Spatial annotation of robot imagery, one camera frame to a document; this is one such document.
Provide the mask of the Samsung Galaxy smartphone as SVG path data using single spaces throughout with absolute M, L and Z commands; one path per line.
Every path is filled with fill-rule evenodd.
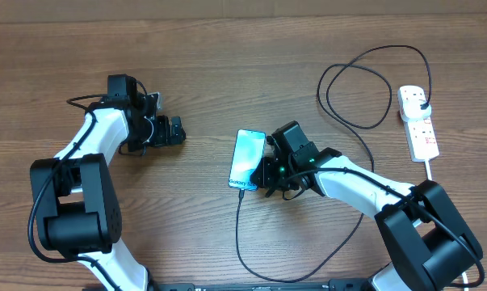
M 264 152 L 266 134 L 259 131 L 239 129 L 237 131 L 228 186 L 241 190 L 255 191 L 258 185 L 251 176 L 258 168 Z

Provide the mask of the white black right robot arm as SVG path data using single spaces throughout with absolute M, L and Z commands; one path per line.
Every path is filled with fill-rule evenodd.
M 391 259 L 365 290 L 474 288 L 485 279 L 480 243 L 443 187 L 396 182 L 355 165 L 341 152 L 319 150 L 292 121 L 249 145 L 250 181 L 276 191 L 313 190 L 373 219 Z

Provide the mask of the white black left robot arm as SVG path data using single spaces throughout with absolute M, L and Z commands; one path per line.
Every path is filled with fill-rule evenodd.
M 182 121 L 158 115 L 161 95 L 127 74 L 108 76 L 106 93 L 89 98 L 84 124 L 72 141 L 30 167 L 29 246 L 51 264 L 79 262 L 105 290 L 156 290 L 149 269 L 121 238 L 109 164 L 123 148 L 128 156 L 142 156 L 148 148 L 181 145 L 187 138 Z

